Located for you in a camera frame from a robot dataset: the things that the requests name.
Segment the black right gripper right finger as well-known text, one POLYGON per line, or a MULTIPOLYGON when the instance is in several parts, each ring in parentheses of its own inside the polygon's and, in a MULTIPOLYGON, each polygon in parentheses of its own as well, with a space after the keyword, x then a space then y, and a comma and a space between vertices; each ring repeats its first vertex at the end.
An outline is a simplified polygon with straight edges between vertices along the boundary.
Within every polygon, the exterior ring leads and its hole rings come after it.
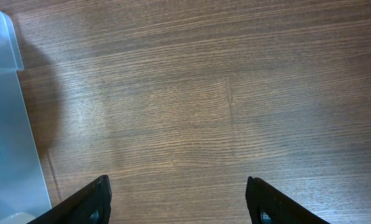
POLYGON ((329 224, 258 177, 248 178, 245 199, 252 224, 329 224))

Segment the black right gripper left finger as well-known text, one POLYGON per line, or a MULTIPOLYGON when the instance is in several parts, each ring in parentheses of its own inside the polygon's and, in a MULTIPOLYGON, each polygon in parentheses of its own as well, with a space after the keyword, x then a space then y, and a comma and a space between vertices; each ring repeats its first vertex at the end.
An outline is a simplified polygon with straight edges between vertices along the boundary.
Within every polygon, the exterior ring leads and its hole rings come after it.
POLYGON ((108 224, 111 199, 109 177, 101 175, 29 224, 108 224))

